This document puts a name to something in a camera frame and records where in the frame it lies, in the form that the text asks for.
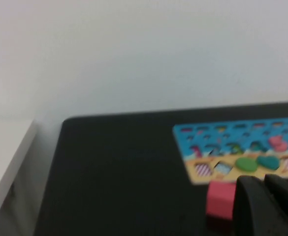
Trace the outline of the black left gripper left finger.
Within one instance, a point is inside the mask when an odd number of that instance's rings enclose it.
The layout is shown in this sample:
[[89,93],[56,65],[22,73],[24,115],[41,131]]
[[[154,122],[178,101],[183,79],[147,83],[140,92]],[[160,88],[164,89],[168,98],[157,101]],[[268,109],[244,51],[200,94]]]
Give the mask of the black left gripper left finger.
[[236,236],[266,236],[264,180],[241,176],[236,182],[233,224]]

